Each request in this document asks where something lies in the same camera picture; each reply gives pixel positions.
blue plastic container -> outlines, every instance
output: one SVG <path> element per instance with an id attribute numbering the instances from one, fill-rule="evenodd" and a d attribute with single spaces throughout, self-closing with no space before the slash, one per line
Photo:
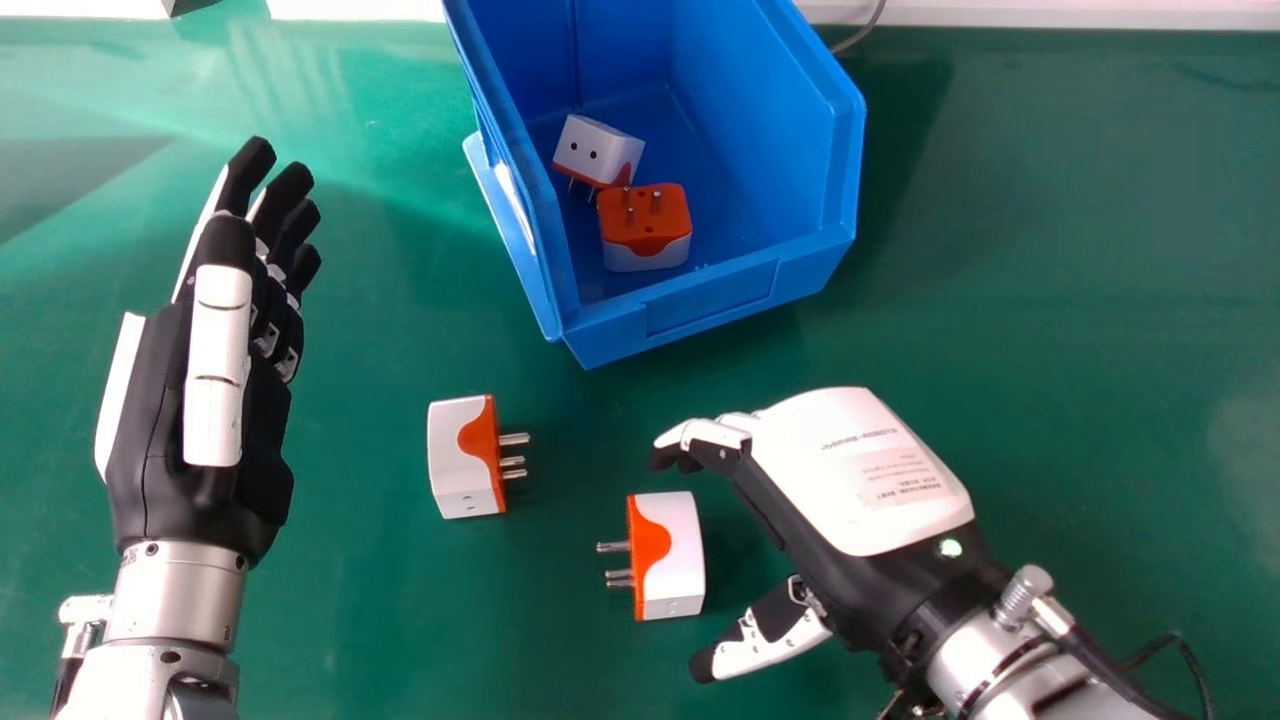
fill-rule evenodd
<path id="1" fill-rule="evenodd" d="M 854 238 L 867 106 L 791 0 L 445 0 L 480 131 L 463 143 L 534 314 L 584 368 L 814 293 Z M 564 117 L 685 186 L 680 268 L 604 269 L 550 170 Z"/>

metal prong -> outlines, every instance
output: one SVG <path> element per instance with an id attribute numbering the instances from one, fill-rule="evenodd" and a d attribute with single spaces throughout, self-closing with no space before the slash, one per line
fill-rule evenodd
<path id="1" fill-rule="evenodd" d="M 498 436 L 498 445 L 511 447 L 512 445 L 529 445 L 529 433 L 507 433 Z"/>
<path id="2" fill-rule="evenodd" d="M 631 552 L 631 541 L 612 541 L 595 543 L 595 551 L 600 555 L 609 552 Z"/>

robotic hand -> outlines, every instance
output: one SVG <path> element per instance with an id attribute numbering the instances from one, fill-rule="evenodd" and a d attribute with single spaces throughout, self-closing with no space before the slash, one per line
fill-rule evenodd
<path id="1" fill-rule="evenodd" d="M 836 635 L 899 688 L 881 719 L 1185 720 L 1098 650 L 1048 573 L 992 559 L 964 486 L 868 389 L 686 420 L 654 441 L 650 468 L 672 465 L 726 475 L 796 570 L 690 660 L 700 683 Z"/>
<path id="2" fill-rule="evenodd" d="M 114 596 L 73 597 L 51 716 L 233 719 L 244 575 L 284 525 L 288 384 L 320 222 L 302 164 L 262 138 L 227 164 L 196 223 L 172 301 L 125 314 L 93 456 L 106 483 Z"/>

white and orange plug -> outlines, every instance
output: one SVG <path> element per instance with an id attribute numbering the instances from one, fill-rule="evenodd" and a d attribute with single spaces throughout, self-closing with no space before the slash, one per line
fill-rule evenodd
<path id="1" fill-rule="evenodd" d="M 630 553 L 631 564 L 607 570 L 604 583 L 631 589 L 637 623 L 703 611 L 707 571 L 694 493 L 627 496 L 627 539 L 596 543 L 595 551 Z"/>
<path id="2" fill-rule="evenodd" d="M 426 471 L 445 520 L 507 511 L 504 484 L 529 475 L 522 455 L 502 448 L 529 433 L 499 434 L 492 395 L 438 400 L 426 409 Z"/>

green tabletop surface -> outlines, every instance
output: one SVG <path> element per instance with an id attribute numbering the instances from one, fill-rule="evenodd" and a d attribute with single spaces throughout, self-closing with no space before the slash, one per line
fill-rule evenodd
<path id="1" fill-rule="evenodd" d="M 744 47 L 742 53 L 750 53 Z M 859 233 L 827 290 L 582 372 L 543 341 L 461 151 L 440 24 L 0 23 L 0 717 L 47 712 L 68 594 L 108 592 L 93 428 L 122 313 L 166 300 L 251 135 L 310 164 L 325 265 L 250 578 L 246 719 L 873 717 L 828 643 L 699 687 L 690 653 L 788 568 L 710 475 L 650 475 L 690 416 L 873 388 L 1116 656 L 1181 629 L 1220 717 L 1280 717 L 1280 37 L 882 28 Z M 786 132 L 787 128 L 778 128 Z M 444 521 L 435 398 L 494 393 L 530 477 Z M 594 543 L 691 488 L 709 592 L 639 625 Z M 1196 711 L 1176 653 L 1139 675 Z"/>

